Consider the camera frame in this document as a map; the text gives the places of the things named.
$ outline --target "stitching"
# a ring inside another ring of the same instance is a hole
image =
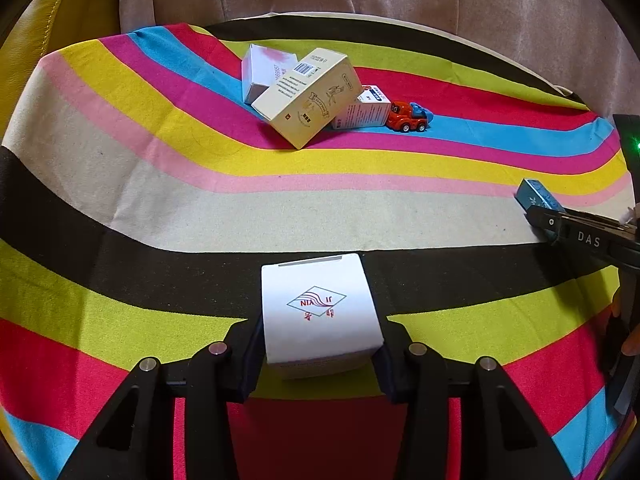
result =
[[[51,32],[51,20],[53,19],[53,15],[58,10],[58,6],[60,4],[60,0],[56,0],[51,7],[51,12],[49,13],[49,19],[47,20],[47,28],[44,31],[44,38],[42,40],[42,46],[40,47],[40,57],[44,56],[45,49],[47,44],[49,43],[49,35]]]

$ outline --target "human hand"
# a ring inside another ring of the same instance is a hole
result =
[[[611,313],[614,317],[620,316],[620,288],[618,288],[613,295],[613,300],[611,300]],[[629,337],[622,344],[622,353],[629,356],[640,354],[640,325],[632,330]]]

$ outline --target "yellow leather chair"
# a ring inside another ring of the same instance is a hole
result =
[[[32,0],[0,47],[0,139],[42,56],[119,33],[118,0]]]

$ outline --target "diamond logo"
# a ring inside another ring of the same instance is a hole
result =
[[[314,316],[322,316],[322,314],[325,314],[327,310],[336,306],[344,298],[346,298],[346,296],[339,292],[327,290],[320,286],[312,286],[309,290],[306,290],[289,301],[287,305],[305,313],[310,312]]]

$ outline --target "silver screw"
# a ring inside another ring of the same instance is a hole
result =
[[[427,345],[424,343],[411,343],[409,345],[409,352],[413,355],[425,355],[427,353]]]
[[[490,372],[491,370],[495,370],[497,366],[498,363],[495,362],[495,359],[493,359],[492,357],[483,357],[482,359],[480,359],[480,367],[484,370]]]
[[[140,361],[140,369],[143,372],[150,372],[156,367],[156,360],[152,357],[147,357],[146,359],[142,359]]]
[[[216,341],[209,345],[209,352],[213,355],[220,355],[226,352],[226,343],[224,341]]]

